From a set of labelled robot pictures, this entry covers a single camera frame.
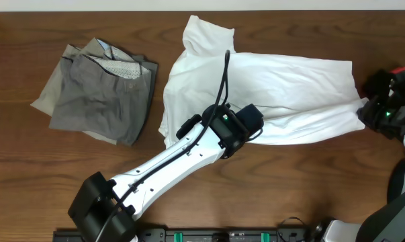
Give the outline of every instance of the white t-shirt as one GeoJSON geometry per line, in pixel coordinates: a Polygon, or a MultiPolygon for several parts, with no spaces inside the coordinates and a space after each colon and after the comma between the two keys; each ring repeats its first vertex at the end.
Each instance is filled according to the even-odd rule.
{"type": "Polygon", "coordinates": [[[252,143],[314,143],[365,127],[356,111],[367,100],[357,94],[351,61],[236,53],[233,41],[233,29],[190,17],[183,33],[185,50],[163,94],[159,132],[167,147],[178,141],[175,134],[187,119],[214,104],[226,50],[231,51],[231,109],[254,104],[264,115],[263,134],[252,143]]]}

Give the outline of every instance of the green strip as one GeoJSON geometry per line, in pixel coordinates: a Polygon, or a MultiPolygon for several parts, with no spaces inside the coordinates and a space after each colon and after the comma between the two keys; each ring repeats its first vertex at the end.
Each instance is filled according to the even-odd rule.
{"type": "Polygon", "coordinates": [[[262,242],[269,242],[269,233],[262,233],[262,242]]]}
{"type": "Polygon", "coordinates": [[[183,233],[174,233],[174,242],[183,242],[183,233]]]}

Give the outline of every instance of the clothing pile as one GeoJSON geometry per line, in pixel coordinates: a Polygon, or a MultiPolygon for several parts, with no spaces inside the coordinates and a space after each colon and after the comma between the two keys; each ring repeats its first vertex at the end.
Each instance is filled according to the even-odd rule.
{"type": "Polygon", "coordinates": [[[96,38],[83,49],[68,45],[31,106],[52,117],[50,128],[131,145],[146,121],[157,67],[96,38]]]}
{"type": "Polygon", "coordinates": [[[226,50],[230,109],[254,104],[264,115],[263,133],[252,143],[314,143],[365,127],[356,111],[367,99],[357,94],[351,61],[237,53],[233,29],[197,16],[190,17],[183,43],[163,94],[159,132],[167,147],[178,141],[175,134],[187,119],[215,102],[226,50]]]}

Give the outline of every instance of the wooden table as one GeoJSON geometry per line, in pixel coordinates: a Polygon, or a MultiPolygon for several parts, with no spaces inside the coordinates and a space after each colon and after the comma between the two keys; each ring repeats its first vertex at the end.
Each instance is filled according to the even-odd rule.
{"type": "MultiPolygon", "coordinates": [[[[164,148],[163,88],[189,12],[0,13],[0,241],[50,241],[84,179],[111,177],[164,148]],[[67,44],[103,38],[159,64],[150,118],[132,147],[48,128],[32,108],[67,44]]],[[[405,11],[192,13],[235,28],[237,52],[353,61],[358,89],[405,65],[405,11]]],[[[246,145],[191,174],[141,218],[169,227],[274,227],[289,216],[361,223],[386,203],[404,148],[370,130],[311,145],[246,145]]]]}

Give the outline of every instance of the white backdrop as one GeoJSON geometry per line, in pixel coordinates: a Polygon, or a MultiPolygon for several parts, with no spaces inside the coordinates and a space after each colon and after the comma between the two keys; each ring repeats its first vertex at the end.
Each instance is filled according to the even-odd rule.
{"type": "Polygon", "coordinates": [[[0,11],[400,10],[405,0],[0,0],[0,11]]]}

